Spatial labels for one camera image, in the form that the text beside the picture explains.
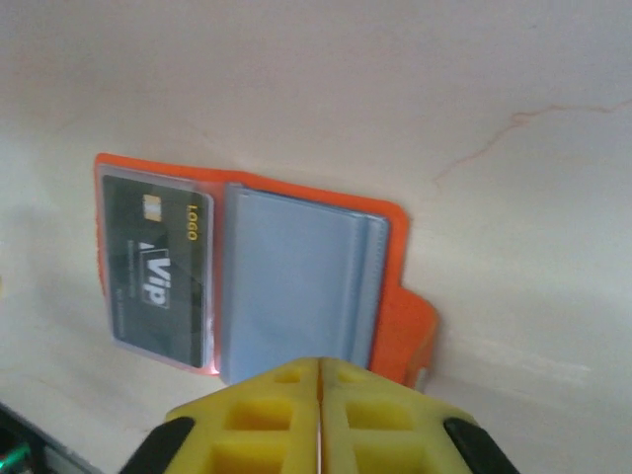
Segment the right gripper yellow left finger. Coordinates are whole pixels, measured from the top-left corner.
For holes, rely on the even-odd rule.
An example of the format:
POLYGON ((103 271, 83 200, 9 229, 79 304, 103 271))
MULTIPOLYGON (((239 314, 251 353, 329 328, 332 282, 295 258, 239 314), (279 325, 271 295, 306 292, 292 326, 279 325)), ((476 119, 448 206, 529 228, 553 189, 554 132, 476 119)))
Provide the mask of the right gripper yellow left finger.
POLYGON ((319 361, 300 358, 171 410, 124 473, 315 473, 319 361))

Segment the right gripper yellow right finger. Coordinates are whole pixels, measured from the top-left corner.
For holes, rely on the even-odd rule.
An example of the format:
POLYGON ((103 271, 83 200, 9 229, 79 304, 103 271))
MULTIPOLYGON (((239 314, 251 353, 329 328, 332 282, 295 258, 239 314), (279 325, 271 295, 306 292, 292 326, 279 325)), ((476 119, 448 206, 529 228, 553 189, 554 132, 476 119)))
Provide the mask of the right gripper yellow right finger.
POLYGON ((325 473, 515 473, 465 411, 349 362, 321 360, 325 473))

